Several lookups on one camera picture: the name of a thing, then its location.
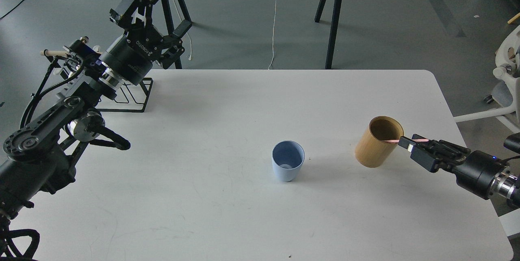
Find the pink strip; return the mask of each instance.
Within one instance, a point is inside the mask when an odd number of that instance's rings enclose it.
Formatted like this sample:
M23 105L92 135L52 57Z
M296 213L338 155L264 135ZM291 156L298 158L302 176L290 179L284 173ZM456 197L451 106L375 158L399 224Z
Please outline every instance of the pink strip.
M415 141L415 142L428 142L429 139L413 139L412 141ZM385 142L385 143L399 143L399 140L382 140L382 142Z

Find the robotic arm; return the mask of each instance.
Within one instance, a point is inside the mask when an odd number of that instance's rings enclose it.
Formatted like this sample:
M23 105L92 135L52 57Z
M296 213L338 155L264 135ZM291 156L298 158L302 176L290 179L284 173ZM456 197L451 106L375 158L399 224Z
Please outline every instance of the robotic arm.
M39 235L34 230L10 231L10 220L23 207L34 206L30 200L37 192L54 194L73 183L75 165L89 144L120 150L130 148L126 139L105 127L102 115L95 107L102 96L113 100L124 81L138 85L154 61L167 69L184 52L181 37L191 22L185 20L175 30L169 26L170 34L161 35L151 18L152 7L157 2L122 0L115 10L112 9L110 20L123 28L124 34L101 55L86 45L87 37L64 47L69 60L76 61L76 73L60 83L67 86L58 94L58 102L31 121L41 97L60 85L41 93L39 89L22 117L20 129L5 140L3 150L8 159L0 165L0 253L5 253L7 258L13 254L32 258ZM167 6L167 0L162 0L162 4ZM57 58L52 61L50 70L52 66L59 66L57 61ZM69 136L58 142L61 129ZM96 139L98 135L111 141ZM76 148L67 155L65 150L76 141L79 141ZM12 238L24 235L33 240L26 253L21 254L12 246Z
M489 199L494 193L507 198L507 203L520 207L520 179L511 174L506 160L476 150L440 140L416 142L425 139L414 135L412 139L401 137L399 146L406 148L410 158L429 172L439 169L451 172L457 177L457 185L471 193ZM520 153L520 133L507 137L504 147Z

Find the cup rim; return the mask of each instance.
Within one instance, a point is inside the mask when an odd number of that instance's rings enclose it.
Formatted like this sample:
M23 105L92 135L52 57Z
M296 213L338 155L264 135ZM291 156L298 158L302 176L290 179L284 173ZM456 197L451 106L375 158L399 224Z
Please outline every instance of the cup rim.
M370 120L370 123L368 123L368 131L370 132L370 135L372 135L372 137L374 137L377 141L379 141L379 142L381 142L383 144L395 144L395 143L388 143L388 142L381 141L377 137L375 137L375 135L372 133L372 130L370 129L370 126L372 126L373 122L378 121L378 120L385 120L387 122L390 122L391 124L394 124L399 129L399 133L403 134L401 136L405 135L405 130L403 129L403 126L401 125L401 123L399 123L398 120L395 120L394 118L388 117L388 116L377 116L377 117L372 118L372 120Z
M273 152L275 151L275 148L280 144L280 143L284 143L284 142L292 142L294 144L296 144L300 149L301 149L301 152L303 153L303 157L301 159L301 163L299 163L297 166L293 167L293 168L283 168L281 167L276 161L275 161L275 157L273 156ZM276 163L276 165L280 168L283 168L284 170L294 170L294 169L297 169L299 167L301 167L301 165L303 165L303 162L305 161L305 150L303 149L303 147L298 143L298 142L295 142L295 141L292 141L292 140L283 140L283 141L280 141L278 143L276 143L275 147L273 148L273 151L271 151L271 159L273 160L274 163Z

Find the wooden cylinder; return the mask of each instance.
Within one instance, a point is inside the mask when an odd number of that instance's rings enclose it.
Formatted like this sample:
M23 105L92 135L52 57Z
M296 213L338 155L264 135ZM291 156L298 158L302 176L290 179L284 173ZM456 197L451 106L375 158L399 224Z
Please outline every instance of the wooden cylinder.
M397 146L382 140L399 139L404 134L398 121L386 116L373 118L356 146L356 159L366 167L379 167Z

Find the table leg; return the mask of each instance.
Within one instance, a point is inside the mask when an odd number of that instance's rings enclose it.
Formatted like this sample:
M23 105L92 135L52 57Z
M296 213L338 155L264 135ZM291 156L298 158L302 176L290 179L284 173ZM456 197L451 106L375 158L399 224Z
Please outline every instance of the table leg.
M166 28L168 30L168 34L173 34L175 30L175 25L173 24L173 17L171 16L171 9L169 7L169 1L168 0L161 0L161 5L163 7L163 13L164 13L164 21L166 22ZM182 69L182 63L180 62L180 59L175 61L175 69Z
M323 8L325 7L325 2L327 0L320 0L320 3L318 4L318 11L316 11L316 16L314 17L314 22L319 23L321 19L321 13L323 12Z
M336 45L336 34L338 33L338 23L340 21L341 1L334 0L332 11L332 24L330 26L329 47L327 49L327 61L325 69L332 69L332 57L334 56L334 46Z
M180 10L182 11L184 19L191 21L190 13L188 13L188 8L186 7L184 0L177 0L177 2L179 2Z

